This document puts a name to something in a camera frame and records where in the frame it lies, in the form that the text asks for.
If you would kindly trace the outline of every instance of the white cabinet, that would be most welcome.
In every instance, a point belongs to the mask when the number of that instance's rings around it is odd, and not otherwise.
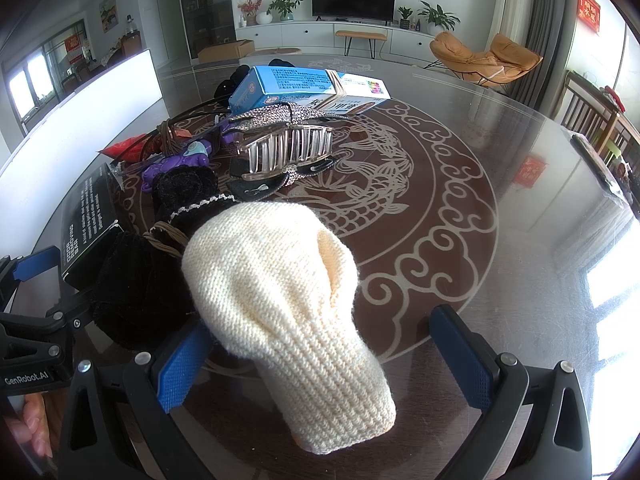
[[[238,40],[253,40],[255,49],[277,48],[282,46],[282,27],[280,25],[261,25],[243,27],[236,30]]]
[[[282,25],[282,46],[334,46],[333,23]]]
[[[391,53],[396,56],[433,61],[435,57],[429,48],[431,41],[433,41],[433,38],[426,34],[405,32],[398,28],[394,30],[391,40]]]
[[[386,36],[386,41],[377,40],[376,58],[421,65],[419,61],[431,62],[435,57],[429,44],[433,37],[421,32],[412,32],[394,27],[382,27],[346,22],[275,22],[269,25],[253,25],[238,28],[238,40],[253,40],[255,49],[294,47],[304,54],[343,56],[344,38],[335,35],[338,30],[374,32]],[[370,58],[369,40],[353,38],[351,57]]]

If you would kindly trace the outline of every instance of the metal screw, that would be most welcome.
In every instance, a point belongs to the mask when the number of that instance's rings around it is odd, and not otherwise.
[[[516,359],[516,356],[508,352],[505,352],[504,354],[500,355],[500,361],[502,361],[507,366],[515,366],[516,364],[518,364],[518,360]]]
[[[137,365],[146,365],[151,361],[151,354],[149,352],[140,352],[133,360]]]
[[[81,374],[84,374],[85,372],[87,372],[89,368],[91,368],[91,361],[89,361],[89,359],[83,359],[78,363],[78,371]]]
[[[569,361],[560,361],[560,367],[563,372],[567,372],[568,374],[574,373],[574,366]]]

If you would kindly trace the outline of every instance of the black box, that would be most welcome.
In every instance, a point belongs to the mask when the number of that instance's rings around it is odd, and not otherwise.
[[[131,231],[122,188],[107,164],[76,182],[62,212],[62,279],[81,290],[92,286],[121,231]]]

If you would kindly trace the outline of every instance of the purple toy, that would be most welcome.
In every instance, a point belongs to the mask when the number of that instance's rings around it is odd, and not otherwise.
[[[207,153],[194,150],[192,146],[197,142],[201,142]],[[160,162],[152,164],[142,173],[142,191],[151,192],[151,185],[157,174],[166,173],[167,171],[177,168],[178,166],[208,166],[209,153],[211,153],[211,143],[208,140],[197,140],[192,142],[184,153],[193,153],[193,155],[174,155],[169,158],[163,158]]]

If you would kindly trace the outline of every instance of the cream knitted glove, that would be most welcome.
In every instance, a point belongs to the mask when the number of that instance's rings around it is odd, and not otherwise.
[[[311,209],[236,205],[196,231],[182,272],[222,345],[256,361],[300,447],[331,453],[393,426],[385,375],[351,319],[353,256]]]

